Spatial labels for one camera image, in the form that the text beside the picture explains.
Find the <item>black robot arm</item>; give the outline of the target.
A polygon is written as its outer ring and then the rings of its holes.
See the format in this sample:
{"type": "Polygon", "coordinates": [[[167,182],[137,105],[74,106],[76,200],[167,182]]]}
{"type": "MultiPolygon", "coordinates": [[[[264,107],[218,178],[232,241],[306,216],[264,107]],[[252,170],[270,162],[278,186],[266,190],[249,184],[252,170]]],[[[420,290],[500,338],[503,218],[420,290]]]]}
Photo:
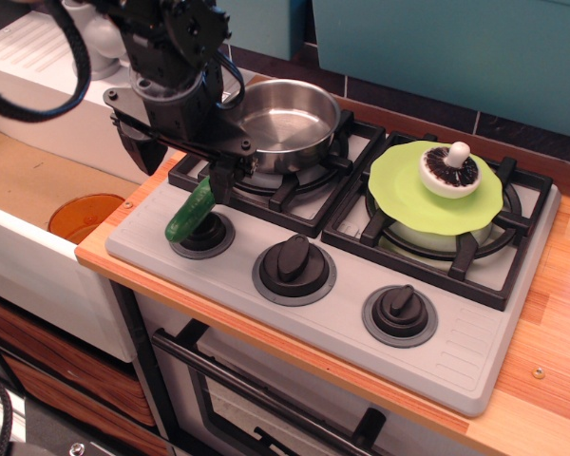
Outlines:
{"type": "Polygon", "coordinates": [[[128,88],[112,88],[104,101],[123,147],[147,175],[167,149],[210,164],[210,188],[219,204],[236,182],[254,173],[255,144],[235,122],[241,88],[222,98],[224,71],[243,80],[220,50],[230,38],[228,14],[213,1],[96,1],[118,29],[128,57],[128,88]]]}

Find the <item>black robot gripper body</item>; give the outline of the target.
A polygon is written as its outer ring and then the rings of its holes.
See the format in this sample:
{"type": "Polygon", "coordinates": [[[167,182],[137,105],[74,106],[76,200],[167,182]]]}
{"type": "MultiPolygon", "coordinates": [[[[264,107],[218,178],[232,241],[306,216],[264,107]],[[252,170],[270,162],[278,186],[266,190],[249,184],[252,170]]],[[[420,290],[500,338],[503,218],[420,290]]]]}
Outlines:
{"type": "Polygon", "coordinates": [[[107,90],[104,102],[113,109],[114,125],[123,121],[167,149],[187,151],[209,162],[250,163],[250,143],[237,144],[220,130],[228,111],[220,105],[222,90],[222,81],[210,78],[198,78],[183,90],[135,78],[129,87],[107,90]]]}

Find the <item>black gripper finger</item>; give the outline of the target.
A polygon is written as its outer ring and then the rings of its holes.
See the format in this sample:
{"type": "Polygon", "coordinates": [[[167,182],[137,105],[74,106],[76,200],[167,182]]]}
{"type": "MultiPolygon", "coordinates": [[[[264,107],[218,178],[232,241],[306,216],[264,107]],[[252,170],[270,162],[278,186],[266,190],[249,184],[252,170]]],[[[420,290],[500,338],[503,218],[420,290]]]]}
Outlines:
{"type": "Polygon", "coordinates": [[[115,126],[129,157],[145,175],[152,176],[160,167],[167,146],[123,121],[116,121],[115,126]]]}
{"type": "Polygon", "coordinates": [[[216,204],[230,201],[236,183],[245,177],[244,166],[236,161],[216,161],[209,168],[209,183],[216,204]]]}

